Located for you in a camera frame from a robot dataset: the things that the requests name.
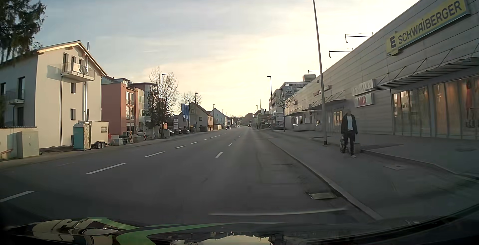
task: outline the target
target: shopping center building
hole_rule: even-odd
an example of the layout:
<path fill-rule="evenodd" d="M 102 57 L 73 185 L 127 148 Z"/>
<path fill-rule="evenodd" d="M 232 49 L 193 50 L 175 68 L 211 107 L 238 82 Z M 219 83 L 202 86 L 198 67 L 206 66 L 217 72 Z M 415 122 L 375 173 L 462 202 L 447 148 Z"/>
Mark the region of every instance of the shopping center building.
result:
<path fill-rule="evenodd" d="M 421 0 L 293 95 L 285 124 L 479 139 L 479 0 Z"/>

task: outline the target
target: street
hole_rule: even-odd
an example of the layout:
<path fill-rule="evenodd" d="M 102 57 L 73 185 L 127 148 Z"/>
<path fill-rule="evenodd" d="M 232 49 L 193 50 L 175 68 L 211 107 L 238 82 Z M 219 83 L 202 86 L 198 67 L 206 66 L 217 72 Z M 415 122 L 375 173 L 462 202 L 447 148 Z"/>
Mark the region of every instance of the street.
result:
<path fill-rule="evenodd" d="M 86 217 L 145 225 L 374 220 L 246 126 L 10 167 L 0 179 L 9 225 Z M 337 197 L 308 195 L 329 192 Z"/>

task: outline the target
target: portable toilet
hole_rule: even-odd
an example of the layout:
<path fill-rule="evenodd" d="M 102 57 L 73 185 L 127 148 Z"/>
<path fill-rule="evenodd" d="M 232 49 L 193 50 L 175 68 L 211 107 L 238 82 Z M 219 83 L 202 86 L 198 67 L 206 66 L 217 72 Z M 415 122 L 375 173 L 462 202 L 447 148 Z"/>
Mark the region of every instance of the portable toilet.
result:
<path fill-rule="evenodd" d="M 73 126 L 73 149 L 74 150 L 91 150 L 92 125 L 89 122 L 79 122 Z"/>

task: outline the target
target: man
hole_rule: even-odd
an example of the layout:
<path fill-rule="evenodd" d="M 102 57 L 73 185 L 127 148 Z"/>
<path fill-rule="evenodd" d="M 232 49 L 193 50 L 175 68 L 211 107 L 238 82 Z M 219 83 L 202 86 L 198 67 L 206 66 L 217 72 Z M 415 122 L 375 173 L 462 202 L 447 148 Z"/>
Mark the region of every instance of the man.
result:
<path fill-rule="evenodd" d="M 355 138 L 358 133 L 358 128 L 356 126 L 356 118 L 351 114 L 351 110 L 346 110 L 346 115 L 343 117 L 341 122 L 341 134 L 344 137 L 344 145 L 348 143 L 348 138 L 350 139 L 349 150 L 351 153 L 351 158 L 356 158 L 355 156 Z"/>

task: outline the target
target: sky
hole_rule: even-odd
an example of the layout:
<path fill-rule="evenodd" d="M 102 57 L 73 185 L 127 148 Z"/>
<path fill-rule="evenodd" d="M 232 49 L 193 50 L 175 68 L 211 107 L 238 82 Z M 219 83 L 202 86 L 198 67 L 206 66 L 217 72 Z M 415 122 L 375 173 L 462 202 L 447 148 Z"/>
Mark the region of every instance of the sky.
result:
<path fill-rule="evenodd" d="M 201 105 L 246 115 L 268 108 L 272 89 L 319 70 L 312 0 L 41 0 L 44 46 L 81 40 L 115 78 L 149 81 L 159 66 L 181 94 Z M 323 69 L 419 0 L 315 0 Z"/>

